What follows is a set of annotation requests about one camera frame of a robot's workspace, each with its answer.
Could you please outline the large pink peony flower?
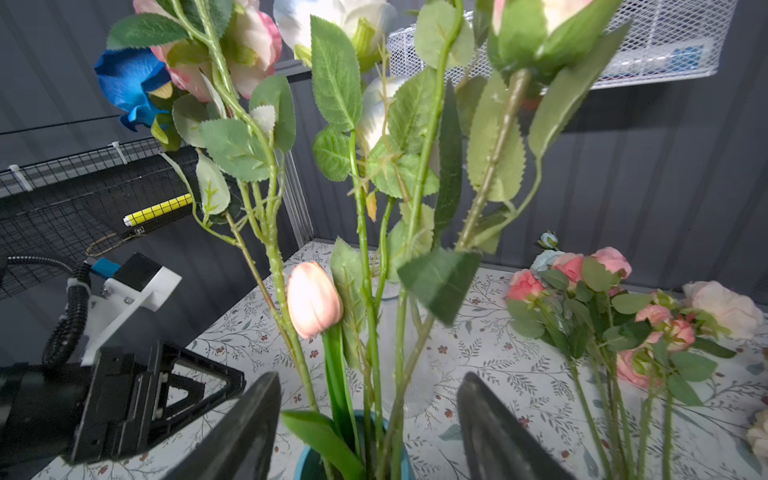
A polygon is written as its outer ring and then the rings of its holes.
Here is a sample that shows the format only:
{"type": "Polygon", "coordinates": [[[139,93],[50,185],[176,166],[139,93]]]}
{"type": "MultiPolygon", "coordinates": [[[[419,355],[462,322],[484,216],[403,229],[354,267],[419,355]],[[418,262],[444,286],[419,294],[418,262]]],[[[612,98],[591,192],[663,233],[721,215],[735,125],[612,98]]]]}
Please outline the large pink peony flower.
{"type": "Polygon", "coordinates": [[[229,231],[220,239],[253,260],[242,231],[250,228],[265,249],[275,292],[263,295],[302,382],[318,410],[310,369],[289,315],[278,216],[283,204],[284,160],[296,119],[286,78],[276,75],[282,39],[257,1],[136,1],[133,14],[113,24],[106,48],[148,53],[169,74],[154,96],[180,92],[152,122],[169,144],[179,136],[203,162],[196,220],[211,235],[217,217],[229,231]]]}

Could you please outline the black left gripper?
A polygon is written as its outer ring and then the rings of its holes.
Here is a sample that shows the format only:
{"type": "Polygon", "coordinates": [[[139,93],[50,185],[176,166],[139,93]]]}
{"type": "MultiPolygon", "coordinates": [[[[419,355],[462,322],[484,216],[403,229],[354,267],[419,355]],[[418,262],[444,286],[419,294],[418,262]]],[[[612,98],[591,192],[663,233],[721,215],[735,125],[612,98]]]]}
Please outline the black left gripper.
{"type": "Polygon", "coordinates": [[[63,456],[72,464],[150,451],[244,392],[244,373],[160,343],[145,362],[104,347],[94,363],[1,370],[1,465],[63,456]]]}

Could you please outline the blue artificial rose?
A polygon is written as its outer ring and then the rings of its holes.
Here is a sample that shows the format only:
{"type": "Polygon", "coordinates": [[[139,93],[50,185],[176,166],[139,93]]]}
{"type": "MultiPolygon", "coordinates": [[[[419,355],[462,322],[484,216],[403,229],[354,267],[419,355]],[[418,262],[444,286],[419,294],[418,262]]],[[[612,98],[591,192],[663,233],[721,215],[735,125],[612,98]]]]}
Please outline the blue artificial rose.
{"type": "Polygon", "coordinates": [[[178,91],[165,64],[149,48],[105,50],[94,66],[107,101],[121,110],[121,124],[137,132],[147,127],[166,151],[182,143],[171,115],[178,91]]]}

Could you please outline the pink tulip flower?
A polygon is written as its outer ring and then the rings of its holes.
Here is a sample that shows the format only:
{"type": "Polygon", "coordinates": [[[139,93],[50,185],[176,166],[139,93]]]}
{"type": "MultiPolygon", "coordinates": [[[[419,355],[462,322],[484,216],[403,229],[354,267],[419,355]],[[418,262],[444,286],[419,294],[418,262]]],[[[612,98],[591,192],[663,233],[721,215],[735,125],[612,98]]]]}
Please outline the pink tulip flower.
{"type": "Polygon", "coordinates": [[[304,339],[319,336],[332,416],[342,439],[358,446],[354,407],[346,378],[342,318],[344,306],[331,277],[316,262],[293,268],[287,286],[287,306],[297,334],[304,339]]]}

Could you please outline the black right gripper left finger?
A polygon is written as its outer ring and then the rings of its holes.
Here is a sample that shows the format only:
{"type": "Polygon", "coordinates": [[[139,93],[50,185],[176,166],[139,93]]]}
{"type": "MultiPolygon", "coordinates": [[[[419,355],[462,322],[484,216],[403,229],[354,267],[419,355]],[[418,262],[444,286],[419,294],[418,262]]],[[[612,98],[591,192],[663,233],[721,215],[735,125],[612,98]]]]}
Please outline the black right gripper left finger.
{"type": "Polygon", "coordinates": [[[268,477],[281,407],[279,374],[267,372],[168,479],[265,479],[268,477]]]}

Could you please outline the white artificial rose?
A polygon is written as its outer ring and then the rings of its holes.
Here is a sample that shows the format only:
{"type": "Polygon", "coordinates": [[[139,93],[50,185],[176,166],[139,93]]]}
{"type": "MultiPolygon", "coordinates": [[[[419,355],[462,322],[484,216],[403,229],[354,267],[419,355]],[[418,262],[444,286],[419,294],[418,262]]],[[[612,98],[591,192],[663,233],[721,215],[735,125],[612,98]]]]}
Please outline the white artificial rose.
{"type": "Polygon", "coordinates": [[[280,1],[278,29],[313,74],[326,126],[313,153],[323,175],[351,181],[359,244],[338,242],[331,268],[296,266],[286,306],[297,334],[325,348],[330,416],[300,412],[290,429],[323,459],[367,470],[400,457],[405,392],[405,322],[380,315],[384,288],[428,253],[439,192],[429,160],[444,106],[449,49],[464,27],[461,2],[431,1],[419,13],[426,68],[387,73],[386,36],[395,8],[385,1],[280,1]]]}

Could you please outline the teal ceramic vase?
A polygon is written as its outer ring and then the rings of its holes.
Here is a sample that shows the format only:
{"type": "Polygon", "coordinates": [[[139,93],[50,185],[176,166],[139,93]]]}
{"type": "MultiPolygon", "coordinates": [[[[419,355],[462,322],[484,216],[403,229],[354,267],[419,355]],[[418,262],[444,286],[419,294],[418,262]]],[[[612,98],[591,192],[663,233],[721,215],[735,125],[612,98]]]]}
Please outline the teal ceramic vase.
{"type": "Polygon", "coordinates": [[[294,471],[294,479],[367,479],[372,470],[363,462],[365,414],[354,412],[358,446],[351,447],[327,416],[313,411],[286,411],[282,417],[288,429],[305,448],[294,471]]]}

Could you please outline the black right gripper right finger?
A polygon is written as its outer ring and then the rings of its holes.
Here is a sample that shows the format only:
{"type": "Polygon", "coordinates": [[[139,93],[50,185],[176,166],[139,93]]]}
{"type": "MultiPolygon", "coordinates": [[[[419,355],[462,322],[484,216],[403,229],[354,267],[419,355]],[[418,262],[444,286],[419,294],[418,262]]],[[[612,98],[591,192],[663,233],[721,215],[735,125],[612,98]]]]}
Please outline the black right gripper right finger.
{"type": "Polygon", "coordinates": [[[475,373],[465,374],[456,400],[470,478],[572,477],[475,373]]]}

